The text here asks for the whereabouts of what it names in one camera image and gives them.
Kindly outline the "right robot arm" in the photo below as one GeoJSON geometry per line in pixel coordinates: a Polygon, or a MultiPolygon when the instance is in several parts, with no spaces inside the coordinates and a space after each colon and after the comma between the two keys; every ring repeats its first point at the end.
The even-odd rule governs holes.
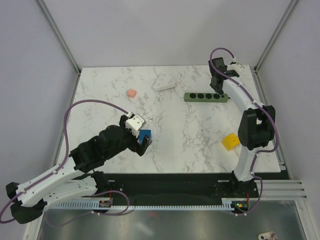
{"type": "Polygon", "coordinates": [[[211,73],[210,86],[219,94],[227,94],[242,112],[238,128],[241,151],[238,163],[231,173],[229,182],[224,183],[225,190],[232,197],[257,196],[254,191],[255,167],[259,153],[268,153],[269,142],[275,137],[275,108],[256,101],[247,91],[239,74],[228,70],[222,57],[208,61],[211,73]]]}

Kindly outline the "green power strip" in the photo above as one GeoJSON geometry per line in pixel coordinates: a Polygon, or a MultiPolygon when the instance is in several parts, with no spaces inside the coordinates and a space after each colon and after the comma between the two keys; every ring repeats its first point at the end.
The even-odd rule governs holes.
{"type": "Polygon", "coordinates": [[[227,94],[186,92],[183,100],[188,103],[227,103],[229,97],[227,94]]]}

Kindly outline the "blue cube socket adapter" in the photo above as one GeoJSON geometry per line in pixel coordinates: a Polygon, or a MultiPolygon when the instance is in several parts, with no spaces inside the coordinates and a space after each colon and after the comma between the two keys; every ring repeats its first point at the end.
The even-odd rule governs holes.
{"type": "Polygon", "coordinates": [[[138,143],[141,145],[143,143],[144,137],[152,139],[152,132],[150,129],[141,129],[139,131],[138,143]]]}

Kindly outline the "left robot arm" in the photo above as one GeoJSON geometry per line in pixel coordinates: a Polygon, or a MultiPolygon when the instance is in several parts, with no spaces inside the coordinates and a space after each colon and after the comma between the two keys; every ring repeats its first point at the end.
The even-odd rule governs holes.
{"type": "Polygon", "coordinates": [[[6,192],[11,200],[13,219],[26,224],[60,203],[96,194],[106,196],[110,185],[102,171],[83,179],[80,177],[127,149],[143,156],[152,142],[148,135],[139,142],[140,130],[145,124],[138,114],[122,115],[119,125],[110,125],[99,135],[81,143],[67,154],[64,162],[26,183],[9,183],[6,192]]]}

